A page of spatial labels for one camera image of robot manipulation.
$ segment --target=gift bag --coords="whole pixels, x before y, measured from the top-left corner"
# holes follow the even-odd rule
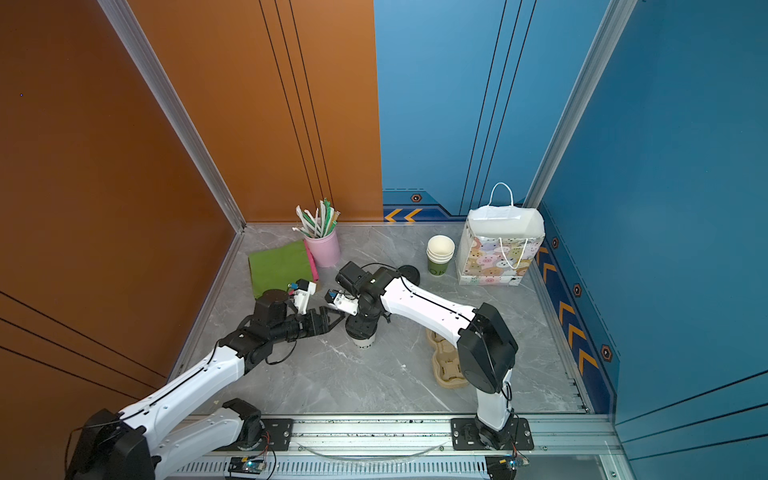
[[[509,205],[493,207],[496,187],[509,190]],[[544,219],[535,208],[514,205],[502,182],[488,205],[470,210],[458,245],[456,268],[461,285],[518,285],[544,241]]]

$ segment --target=stack of paper cups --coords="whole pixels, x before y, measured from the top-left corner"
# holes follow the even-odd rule
[[[448,269],[448,262],[453,258],[456,244],[445,235],[435,235],[427,243],[427,259],[429,272],[441,276]]]

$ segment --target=orange wall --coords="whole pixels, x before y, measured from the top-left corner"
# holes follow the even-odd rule
[[[2,477],[63,478],[165,384],[234,232],[97,2],[6,2],[0,65]]]
[[[129,3],[246,220],[381,220],[373,0]]]

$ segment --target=blue wall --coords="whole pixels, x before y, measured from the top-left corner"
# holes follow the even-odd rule
[[[534,11],[534,0],[509,0],[506,9],[502,0],[376,0],[384,189],[424,190],[454,215],[477,207],[481,194],[487,202],[483,187],[497,181],[522,200],[607,4],[542,0]]]
[[[755,0],[638,2],[545,195],[621,359],[642,479],[758,473],[765,441],[741,439],[768,432],[768,375],[740,380],[768,369],[765,18]]]

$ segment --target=black mounting plate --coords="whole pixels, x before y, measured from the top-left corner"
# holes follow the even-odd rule
[[[264,433],[270,434],[270,450],[275,452],[285,452],[288,450],[290,444],[290,437],[293,433],[293,419],[261,419],[264,423]],[[265,447],[265,438],[259,439],[259,441],[248,450],[243,450],[243,456],[247,456],[250,452],[262,452]],[[230,443],[220,449],[216,449],[218,452],[231,452],[233,450],[239,450],[237,447],[240,442]]]
[[[528,420],[515,415],[509,419],[509,423],[515,432],[512,438],[515,440],[516,449],[533,450],[533,435]],[[472,418],[451,419],[451,438],[454,450],[490,450],[480,441],[475,419]]]

